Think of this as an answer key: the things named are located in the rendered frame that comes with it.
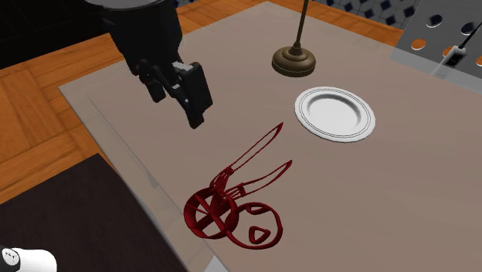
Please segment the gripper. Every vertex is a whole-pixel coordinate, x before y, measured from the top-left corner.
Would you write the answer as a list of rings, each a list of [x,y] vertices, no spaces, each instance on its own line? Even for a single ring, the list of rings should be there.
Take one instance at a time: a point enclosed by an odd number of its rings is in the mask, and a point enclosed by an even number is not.
[[[154,1],[133,8],[104,8],[101,15],[130,71],[138,75],[155,103],[166,98],[161,72],[176,74],[177,83],[168,83],[166,90],[185,111],[189,126],[196,129],[213,102],[202,66],[178,62],[182,30],[177,7],[176,1]]]

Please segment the brown lamp base with pole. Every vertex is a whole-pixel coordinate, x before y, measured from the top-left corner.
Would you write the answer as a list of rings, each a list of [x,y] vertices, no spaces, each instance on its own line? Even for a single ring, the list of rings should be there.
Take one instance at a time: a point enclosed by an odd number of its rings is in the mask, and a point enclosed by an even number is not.
[[[278,49],[272,57],[271,65],[273,69],[287,77],[308,76],[314,72],[316,67],[314,54],[310,50],[304,49],[300,44],[308,2],[309,0],[304,0],[296,41],[292,46]]]

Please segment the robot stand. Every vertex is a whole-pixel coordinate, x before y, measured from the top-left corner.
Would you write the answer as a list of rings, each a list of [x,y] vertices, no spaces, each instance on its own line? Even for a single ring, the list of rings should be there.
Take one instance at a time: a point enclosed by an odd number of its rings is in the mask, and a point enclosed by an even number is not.
[[[99,155],[0,204],[0,272],[188,272]]]

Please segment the white plate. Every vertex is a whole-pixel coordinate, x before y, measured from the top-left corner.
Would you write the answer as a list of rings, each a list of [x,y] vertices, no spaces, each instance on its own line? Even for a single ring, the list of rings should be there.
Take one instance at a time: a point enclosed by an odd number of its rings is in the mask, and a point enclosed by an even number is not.
[[[359,96],[337,87],[313,87],[294,103],[300,124],[324,140],[351,143],[367,138],[376,125],[375,114]]]

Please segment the grey panel with round holes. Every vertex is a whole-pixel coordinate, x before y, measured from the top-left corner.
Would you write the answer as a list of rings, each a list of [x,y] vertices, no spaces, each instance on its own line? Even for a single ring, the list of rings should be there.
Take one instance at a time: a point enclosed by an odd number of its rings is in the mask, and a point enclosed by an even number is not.
[[[442,80],[482,94],[482,0],[422,0],[391,59],[432,75],[453,46],[467,54]]]

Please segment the white power socket block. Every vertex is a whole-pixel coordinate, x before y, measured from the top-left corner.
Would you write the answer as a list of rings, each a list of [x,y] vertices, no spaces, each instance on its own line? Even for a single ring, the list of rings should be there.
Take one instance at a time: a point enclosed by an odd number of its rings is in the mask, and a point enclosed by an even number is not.
[[[443,60],[437,65],[432,75],[444,79],[466,56],[466,49],[462,46],[453,46],[444,56]]]

